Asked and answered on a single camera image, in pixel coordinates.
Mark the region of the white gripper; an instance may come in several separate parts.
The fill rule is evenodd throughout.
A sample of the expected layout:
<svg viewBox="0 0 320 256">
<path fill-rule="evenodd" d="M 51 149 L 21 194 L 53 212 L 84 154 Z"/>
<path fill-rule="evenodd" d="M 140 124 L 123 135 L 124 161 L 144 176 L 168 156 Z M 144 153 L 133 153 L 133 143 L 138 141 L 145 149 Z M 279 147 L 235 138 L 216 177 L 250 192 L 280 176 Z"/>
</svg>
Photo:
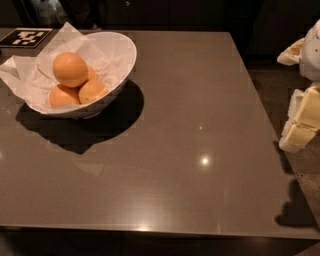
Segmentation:
<svg viewBox="0 0 320 256">
<path fill-rule="evenodd" d="M 287 66 L 299 63 L 303 77 L 320 81 L 320 20 L 304 39 L 297 40 L 281 52 L 277 62 Z M 312 83 L 305 91 L 296 89 L 291 96 L 287 115 L 279 147 L 295 153 L 304 149 L 320 131 L 320 83 Z"/>
</svg>

